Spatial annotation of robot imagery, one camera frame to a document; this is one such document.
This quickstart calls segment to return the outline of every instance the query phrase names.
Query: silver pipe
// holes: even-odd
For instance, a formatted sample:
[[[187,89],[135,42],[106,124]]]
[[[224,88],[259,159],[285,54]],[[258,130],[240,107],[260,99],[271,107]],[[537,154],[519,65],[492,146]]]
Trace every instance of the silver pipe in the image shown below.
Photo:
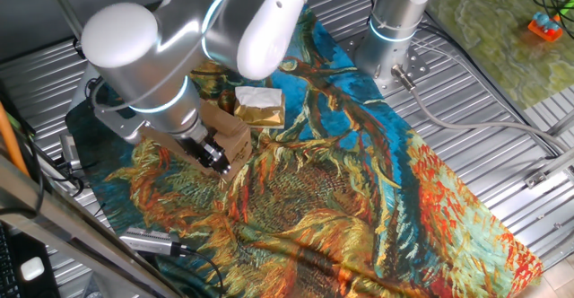
[[[80,20],[78,20],[78,16],[74,12],[74,8],[70,4],[70,1],[56,0],[56,2],[60,6],[60,10],[62,10],[65,21],[70,26],[70,29],[72,29],[74,36],[79,40],[82,36],[83,27],[80,24]]]

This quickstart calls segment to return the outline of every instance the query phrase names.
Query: gold package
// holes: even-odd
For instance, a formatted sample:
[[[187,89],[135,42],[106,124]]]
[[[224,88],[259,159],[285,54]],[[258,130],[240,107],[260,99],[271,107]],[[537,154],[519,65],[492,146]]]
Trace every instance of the gold package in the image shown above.
[[[235,116],[251,127],[284,128],[285,95],[282,90],[237,87],[235,97]]]

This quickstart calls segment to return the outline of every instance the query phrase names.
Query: orange tube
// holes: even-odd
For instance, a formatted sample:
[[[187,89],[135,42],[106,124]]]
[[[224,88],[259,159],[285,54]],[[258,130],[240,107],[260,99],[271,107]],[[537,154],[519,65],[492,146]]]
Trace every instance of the orange tube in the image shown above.
[[[18,141],[16,140],[16,135],[12,130],[12,125],[10,124],[10,120],[8,119],[8,115],[4,110],[4,106],[2,102],[0,102],[0,133],[2,133],[2,137],[4,138],[4,143],[8,148],[8,153],[10,154],[10,158],[12,159],[12,163],[20,169],[26,176],[30,176],[28,173],[28,168],[26,168],[26,163],[24,162],[24,158],[22,157],[22,152],[20,151],[20,146],[18,146]]]

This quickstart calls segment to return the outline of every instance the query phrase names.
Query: white cap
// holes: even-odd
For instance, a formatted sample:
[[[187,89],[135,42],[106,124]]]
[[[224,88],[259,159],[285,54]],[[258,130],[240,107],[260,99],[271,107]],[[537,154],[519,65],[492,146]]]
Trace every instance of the white cap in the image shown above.
[[[265,0],[239,42],[237,67],[248,79],[265,79],[281,64],[303,0]]]
[[[157,40],[153,14],[139,4],[120,3],[90,18],[83,28],[82,49],[95,66],[116,68],[145,55]]]

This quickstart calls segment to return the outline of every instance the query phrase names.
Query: gray cable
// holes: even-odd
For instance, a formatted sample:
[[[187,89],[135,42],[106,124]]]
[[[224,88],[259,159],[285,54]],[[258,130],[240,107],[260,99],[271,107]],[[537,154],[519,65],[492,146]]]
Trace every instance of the gray cable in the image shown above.
[[[105,83],[105,81],[101,81],[101,83],[99,83],[98,85],[96,85],[96,87],[93,89],[93,91],[90,94],[90,98],[91,98],[91,103],[93,104],[94,109],[105,112],[105,111],[116,111],[116,110],[123,110],[123,109],[127,109],[128,107],[135,105],[136,103],[138,103],[139,101],[144,100],[146,97],[152,95],[153,93],[157,92],[157,90],[159,90],[191,57],[191,55],[193,55],[197,48],[199,48],[199,46],[201,46],[201,40],[205,37],[205,35],[207,34],[207,32],[213,27],[213,25],[215,24],[215,22],[217,21],[217,19],[219,18],[220,14],[222,13],[222,11],[225,9],[225,6],[227,6],[229,0],[223,0],[222,1],[222,5],[220,7],[217,8],[217,11],[215,12],[215,14],[213,15],[212,20],[209,22],[209,25],[207,26],[207,30],[205,30],[205,32],[201,35],[201,37],[199,37],[199,40],[197,41],[196,45],[189,51],[189,53],[187,53],[187,55],[181,60],[181,62],[179,63],[179,65],[177,65],[170,74],[168,74],[165,78],[163,78],[163,80],[161,82],[159,82],[158,84],[156,84],[155,86],[153,86],[153,88],[151,88],[151,90],[149,90],[148,92],[146,92],[144,95],[138,97],[137,99],[133,100],[133,101],[127,101],[125,103],[123,103],[122,105],[118,105],[118,106],[102,106],[100,104],[98,104],[98,102],[96,102],[96,96],[98,95],[98,92],[100,91],[101,86]]]
[[[568,150],[569,150],[568,146],[566,146],[564,143],[562,143],[560,140],[558,140],[554,136],[551,136],[548,133],[545,133],[545,132],[543,132],[537,128],[530,127],[528,125],[524,125],[524,124],[520,124],[520,123],[514,123],[514,122],[484,122],[484,123],[477,123],[477,124],[447,123],[447,122],[442,121],[439,118],[435,117],[434,115],[432,115],[432,113],[429,111],[429,109],[427,109],[427,107],[422,102],[421,96],[419,96],[419,93],[416,91],[416,89],[411,90],[411,94],[413,95],[414,100],[421,107],[421,110],[427,115],[427,117],[429,117],[429,119],[432,122],[434,122],[435,124],[437,124],[439,126],[446,127],[446,128],[452,128],[452,129],[475,129],[475,128],[487,128],[487,127],[513,127],[513,128],[521,129],[521,130],[526,131],[526,132],[534,133],[537,136],[540,136],[543,139],[545,139],[549,142],[552,142],[553,144],[560,147],[560,149],[564,153],[568,152]]]

